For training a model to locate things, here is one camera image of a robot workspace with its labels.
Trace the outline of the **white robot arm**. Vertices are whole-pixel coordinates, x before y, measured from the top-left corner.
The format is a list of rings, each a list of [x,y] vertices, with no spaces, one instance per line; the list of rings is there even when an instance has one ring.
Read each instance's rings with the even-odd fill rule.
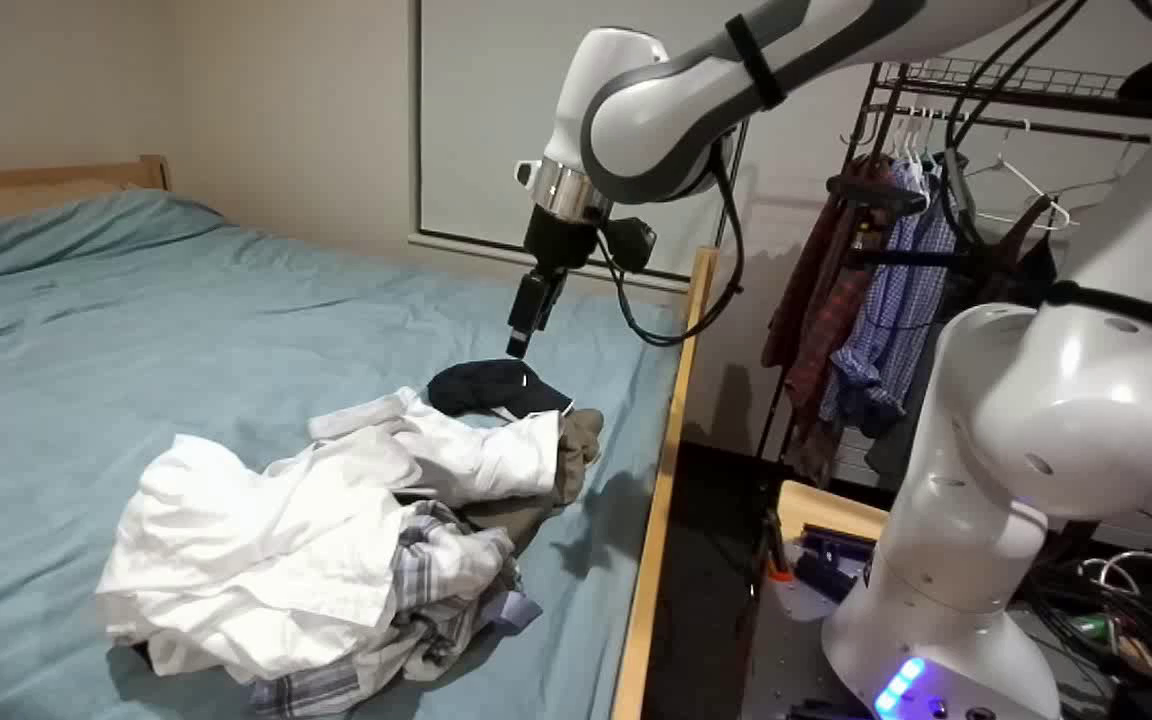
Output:
[[[719,140],[800,83],[875,61],[932,61],[1037,0],[763,0],[673,51],[599,24],[569,61],[532,162],[513,348],[622,202],[713,183]],[[1152,144],[1078,226],[1074,274],[1037,298],[952,317],[914,459],[869,571],[825,620],[834,674],[875,720],[1059,720],[1055,674],[1008,614],[1055,518],[1152,498]]]

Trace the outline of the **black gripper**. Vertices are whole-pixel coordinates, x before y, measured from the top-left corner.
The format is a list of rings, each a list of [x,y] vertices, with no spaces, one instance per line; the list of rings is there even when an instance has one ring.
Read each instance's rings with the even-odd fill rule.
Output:
[[[532,333],[547,327],[551,307],[558,307],[551,298],[560,296],[563,274],[589,262],[597,246],[597,226],[569,224],[537,206],[530,215],[526,246],[537,255],[532,273],[526,274],[526,290],[530,290],[530,303],[537,307],[537,318],[532,318],[532,307],[513,303],[504,351],[518,359],[530,351]]]

